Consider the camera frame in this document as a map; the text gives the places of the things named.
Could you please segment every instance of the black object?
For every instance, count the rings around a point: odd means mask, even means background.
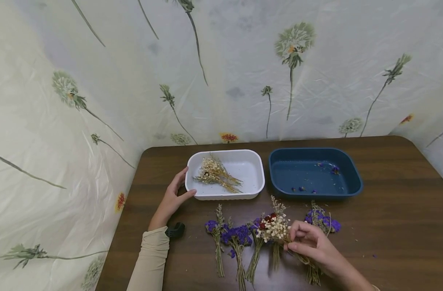
[[[174,227],[168,227],[168,229],[164,233],[169,238],[181,238],[184,234],[185,228],[186,226],[184,225],[184,223],[178,222]]]

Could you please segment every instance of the floral print curtain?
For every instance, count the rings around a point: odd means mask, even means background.
[[[0,290],[94,290],[149,147],[388,134],[443,176],[443,0],[0,1]]]

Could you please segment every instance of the dandelion print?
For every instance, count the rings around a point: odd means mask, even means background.
[[[99,137],[98,135],[96,135],[96,134],[94,133],[94,134],[92,134],[90,137],[92,138],[92,141],[93,141],[94,144],[97,144],[97,145],[98,145],[99,142],[100,142],[100,143],[104,143],[104,144],[106,144],[106,145],[107,145],[108,147],[110,147],[115,153],[117,153],[118,156],[120,156],[120,158],[121,158],[122,160],[124,160],[125,163],[127,163],[127,165],[129,165],[131,168],[135,169],[133,166],[131,166],[130,163],[126,162],[126,160],[123,158],[123,156],[121,156],[120,153],[118,153],[118,152],[117,152],[117,151],[116,151],[111,145],[109,145],[109,144],[107,144],[105,141],[101,140],[100,137]]]
[[[195,43],[196,43],[196,46],[197,46],[197,55],[199,56],[200,68],[202,69],[202,74],[204,75],[205,83],[208,86],[207,78],[205,77],[204,67],[202,65],[202,61],[200,60],[199,38],[197,37],[197,30],[195,29],[194,19],[191,16],[191,12],[194,9],[194,4],[192,3],[191,0],[173,0],[173,1],[175,3],[177,3],[177,4],[179,3],[179,5],[181,5],[181,7],[184,9],[184,11],[186,12],[187,16],[189,17],[189,20],[191,21],[191,24],[192,24],[193,30],[194,30],[194,34],[195,34]]]
[[[413,117],[414,117],[414,115],[411,113],[411,114],[409,114],[407,117],[405,117],[405,119],[403,119],[403,120],[401,121],[401,123],[399,123],[399,124],[404,124],[404,123],[406,123],[406,122],[410,122],[410,121],[412,120]]]
[[[63,71],[53,72],[53,89],[60,96],[63,103],[69,107],[76,107],[77,110],[84,109],[89,112],[90,115],[100,120],[104,125],[106,125],[111,131],[115,133],[121,140],[123,140],[119,134],[117,134],[109,125],[107,125],[98,116],[92,113],[92,111],[87,108],[86,98],[78,95],[78,87],[76,81],[68,74]]]
[[[313,26],[310,23],[301,22],[283,31],[282,34],[279,34],[279,40],[275,43],[276,55],[283,60],[283,64],[289,65],[289,83],[291,88],[289,92],[289,108],[286,120],[289,119],[289,113],[291,113],[293,85],[292,74],[294,68],[296,68],[297,65],[300,66],[300,64],[304,61],[301,54],[313,46],[314,42],[315,31]]]
[[[181,121],[179,121],[178,114],[176,114],[176,110],[174,109],[174,96],[170,93],[170,87],[168,85],[161,84],[160,90],[163,92],[163,97],[160,97],[163,99],[163,102],[168,102],[171,106],[171,109],[173,110],[174,116],[176,117],[176,120],[178,121],[179,125],[184,129],[184,131],[193,139],[195,144],[198,144],[197,141],[193,138],[193,136],[184,128],[184,126],[181,124]]]
[[[440,138],[442,136],[443,136],[443,132],[440,135],[438,135],[437,137],[435,137],[435,139],[433,139],[426,147],[429,147],[434,141],[436,141],[438,138]]]
[[[81,8],[79,8],[78,4],[76,3],[76,0],[71,0],[71,2],[73,2],[74,7],[76,7],[77,11],[79,12],[79,14],[81,15],[81,17],[83,18],[84,22],[87,24],[87,26],[89,27],[90,31],[94,34],[94,36],[97,38],[97,40],[102,44],[102,46],[105,46],[105,44],[102,42],[102,40],[100,40],[100,37],[97,36],[97,34],[95,33],[95,31],[93,30],[92,26],[90,26],[90,23],[87,21],[86,16],[84,16],[83,12],[81,11]]]
[[[92,263],[89,265],[89,269],[87,269],[87,273],[84,276],[84,281],[81,284],[81,288],[83,291],[92,290],[100,278],[100,273],[105,264],[105,255],[100,255]]]
[[[351,118],[343,122],[341,126],[339,126],[339,132],[344,134],[344,137],[347,137],[348,133],[359,131],[359,129],[363,125],[363,120],[361,118]]]
[[[270,114],[271,114],[271,98],[270,94],[273,92],[270,86],[265,86],[262,90],[262,96],[268,95],[268,101],[270,102],[270,111],[268,111],[268,121],[267,121],[267,139],[268,139],[268,125],[270,124]]]
[[[362,135],[364,134],[365,131],[365,127],[366,124],[368,122],[368,117],[370,116],[370,112],[372,110],[373,105],[375,104],[375,102],[378,100],[378,97],[380,97],[381,92],[383,92],[383,90],[386,88],[386,85],[389,85],[393,80],[396,79],[396,76],[399,76],[400,74],[402,74],[402,68],[404,67],[405,64],[407,64],[410,60],[412,59],[412,57],[410,55],[406,55],[405,53],[402,54],[402,57],[398,58],[395,67],[392,70],[385,70],[386,74],[384,74],[383,76],[388,76],[388,78],[386,79],[386,82],[384,82],[383,88],[381,88],[380,92],[378,93],[378,95],[376,96],[375,100],[372,102],[372,104],[370,105],[370,109],[368,110],[367,113],[367,117],[365,119],[365,124],[364,124],[364,128],[362,129],[362,132],[360,133],[360,136],[362,137]]]
[[[126,197],[124,196],[124,193],[121,192],[118,195],[118,199],[116,199],[116,203],[115,203],[115,213],[116,212],[120,212],[123,207],[124,207],[124,203],[126,202]]]
[[[178,145],[188,145],[191,143],[191,140],[189,137],[185,134],[179,133],[179,134],[171,134],[170,138],[172,141],[174,141],[175,144]]]
[[[147,18],[147,15],[145,14],[144,7],[142,7],[141,0],[138,0],[138,2],[139,2],[139,6],[141,7],[142,13],[144,14],[145,20],[147,20],[147,23],[149,24],[150,29],[152,30],[153,34],[155,35],[155,37],[157,38],[157,40],[159,40],[159,38],[158,38],[158,36],[157,36],[157,33],[155,33],[155,30],[153,30],[153,27],[152,27],[152,25],[150,24],[150,21],[149,21],[149,19]]]
[[[90,257],[91,255],[96,255],[100,253],[104,253],[107,251],[97,251],[95,253],[89,255],[81,255],[79,257],[59,257],[57,255],[47,255],[47,252],[44,249],[40,248],[40,245],[36,245],[34,248],[25,248],[22,243],[19,245],[15,245],[10,249],[5,255],[2,255],[0,258],[4,258],[4,260],[18,260],[21,259],[13,269],[16,269],[19,265],[22,265],[22,268],[29,263],[29,260],[32,259],[59,259],[59,260],[76,260],[83,257]]]
[[[234,143],[235,141],[237,141],[239,139],[237,137],[237,135],[234,135],[229,132],[221,132],[220,137],[221,137],[222,141],[224,141],[225,143]]]
[[[1,162],[4,162],[5,164],[7,164],[7,165],[9,165],[9,166],[11,166],[11,167],[13,167],[13,168],[15,168],[15,169],[17,169],[18,171],[22,172],[23,174],[28,175],[29,177],[34,178],[35,180],[40,180],[40,181],[43,181],[43,182],[45,182],[45,183],[47,183],[47,184],[50,184],[50,185],[52,185],[52,186],[59,187],[59,188],[61,188],[61,189],[66,189],[66,188],[63,187],[63,186],[60,186],[60,185],[54,184],[54,183],[52,183],[52,182],[50,182],[50,181],[44,180],[44,179],[42,179],[42,178],[39,178],[39,177],[37,177],[37,176],[34,176],[33,174],[31,174],[31,173],[29,173],[29,172],[24,171],[22,168],[19,168],[19,166],[15,165],[14,163],[10,162],[10,161],[7,160],[7,159],[4,159],[4,158],[1,157],[1,156],[0,156],[0,161],[1,161]]]

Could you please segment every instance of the wrinkled fabric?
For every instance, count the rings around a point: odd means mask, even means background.
[[[0,0],[0,290],[93,290],[149,147],[394,134],[443,177],[443,0],[121,2]]]

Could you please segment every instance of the long sleeve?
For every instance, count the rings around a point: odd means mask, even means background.
[[[162,227],[142,235],[141,252],[129,280],[127,291],[161,291],[164,265],[170,248],[170,239]]]

